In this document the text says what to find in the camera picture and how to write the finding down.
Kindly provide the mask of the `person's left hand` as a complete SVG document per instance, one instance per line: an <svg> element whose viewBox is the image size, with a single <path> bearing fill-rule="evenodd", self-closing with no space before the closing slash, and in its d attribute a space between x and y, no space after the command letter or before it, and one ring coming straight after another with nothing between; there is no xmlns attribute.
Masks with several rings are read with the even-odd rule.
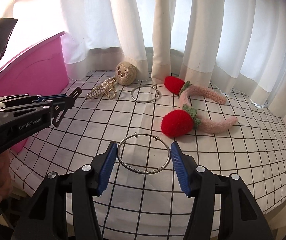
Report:
<svg viewBox="0 0 286 240"><path fill-rule="evenodd" d="M3 199L6 199L13 190L9 167L10 152L6 150L0 154L0 203Z"/></svg>

